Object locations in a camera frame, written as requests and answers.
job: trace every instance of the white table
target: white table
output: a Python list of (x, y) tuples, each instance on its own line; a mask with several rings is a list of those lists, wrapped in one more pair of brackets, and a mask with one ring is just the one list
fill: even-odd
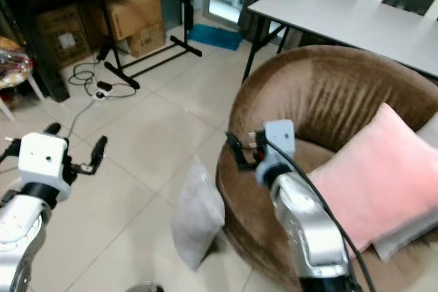
[(248, 9), (260, 18), (244, 80), (254, 54), (267, 43), (259, 41), (267, 18), (383, 55), (438, 79), (438, 22), (429, 18), (374, 0), (259, 0)]

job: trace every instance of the gray pillow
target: gray pillow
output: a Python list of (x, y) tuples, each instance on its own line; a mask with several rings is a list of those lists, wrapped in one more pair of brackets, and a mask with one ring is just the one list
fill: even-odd
[[(429, 145), (438, 148), (438, 112), (417, 131), (417, 135)], [(374, 249), (382, 261), (388, 261), (399, 249), (437, 226), (438, 209), (417, 218), (394, 234), (374, 242)]]

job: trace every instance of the pink cushion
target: pink cushion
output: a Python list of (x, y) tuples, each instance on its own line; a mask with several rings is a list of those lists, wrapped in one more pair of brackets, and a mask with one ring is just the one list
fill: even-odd
[(438, 206), (438, 150), (386, 104), (309, 177), (359, 251)]

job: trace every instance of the tiled floor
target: tiled floor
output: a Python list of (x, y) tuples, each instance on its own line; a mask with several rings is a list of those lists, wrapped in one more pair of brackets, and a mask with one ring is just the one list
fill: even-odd
[[(218, 251), (196, 272), (173, 246), (170, 222), (185, 175), (200, 160), (214, 176), (250, 48), (245, 41), (236, 52), (196, 46), (202, 58), (187, 54), (138, 77), (142, 88), (134, 97), (95, 103), (77, 121), (73, 159), (87, 161), (101, 135), (109, 138), (106, 159), (96, 176), (79, 177), (70, 199), (54, 211), (34, 261), (33, 292), (123, 292), (149, 280), (162, 283), (167, 292), (282, 291), (246, 264), (222, 235)], [(275, 50), (273, 45), (263, 49), (255, 65)], [(66, 77), (71, 70), (64, 71)], [(100, 66), (96, 73), (104, 81), (119, 82)], [(82, 87), (69, 88), (72, 96), (62, 104), (26, 100), (14, 112), (17, 123), (0, 114), (1, 136), (40, 131), (53, 121), (62, 123), (66, 134), (76, 113), (90, 102)], [(8, 160), (2, 170), (14, 165)], [(0, 176), (2, 190), (15, 174)], [(434, 291), (437, 266), (434, 251), (430, 273), (410, 291)]]

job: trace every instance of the cardboard box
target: cardboard box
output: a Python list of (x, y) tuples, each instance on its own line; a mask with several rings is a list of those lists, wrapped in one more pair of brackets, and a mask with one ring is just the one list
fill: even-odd
[(164, 43), (164, 26), (160, 22), (129, 36), (126, 40), (119, 43), (119, 47), (134, 57), (141, 57), (164, 46)]
[[(133, 35), (143, 27), (162, 22), (161, 0), (108, 0), (107, 9), (117, 41)], [(91, 12), (99, 31), (107, 35), (108, 30), (101, 9), (94, 5)]]
[(61, 67), (91, 55), (76, 5), (42, 13), (36, 22), (47, 49)]

